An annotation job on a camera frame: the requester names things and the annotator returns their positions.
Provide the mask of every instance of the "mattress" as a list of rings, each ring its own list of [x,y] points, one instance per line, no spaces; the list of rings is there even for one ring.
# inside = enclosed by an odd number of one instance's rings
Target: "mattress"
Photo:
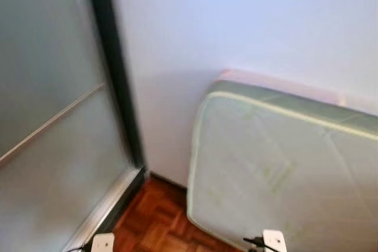
[[[264,229],[289,252],[377,251],[377,117],[215,82],[195,123],[187,214],[245,251]]]

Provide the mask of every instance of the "white wall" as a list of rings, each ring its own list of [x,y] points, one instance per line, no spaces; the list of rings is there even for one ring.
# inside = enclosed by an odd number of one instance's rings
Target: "white wall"
[[[377,0],[115,0],[150,168],[186,184],[206,87],[241,68],[378,95]]]

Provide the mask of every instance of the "wooden floor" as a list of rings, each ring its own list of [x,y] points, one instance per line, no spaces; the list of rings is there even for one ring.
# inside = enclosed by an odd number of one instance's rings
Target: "wooden floor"
[[[185,191],[151,178],[113,230],[114,252],[237,252],[189,222]]]

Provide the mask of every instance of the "black cable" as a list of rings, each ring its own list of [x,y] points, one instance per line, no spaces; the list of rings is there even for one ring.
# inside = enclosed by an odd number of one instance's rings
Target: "black cable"
[[[78,250],[84,251],[84,246],[72,248],[72,249],[67,250],[66,252],[72,252],[72,251],[78,251]]]
[[[280,252],[280,251],[278,251],[278,250],[276,250],[276,249],[274,249],[274,248],[266,245],[263,240],[259,241],[257,238],[262,238],[262,237],[256,237],[254,239],[243,238],[243,240],[247,241],[249,243],[252,243],[252,244],[256,245],[257,247],[268,248],[268,249],[272,250],[273,252]]]

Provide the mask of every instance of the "sliding door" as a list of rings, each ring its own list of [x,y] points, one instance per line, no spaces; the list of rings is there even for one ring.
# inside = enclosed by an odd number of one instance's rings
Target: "sliding door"
[[[61,251],[136,169],[88,1],[0,7],[0,251]]]

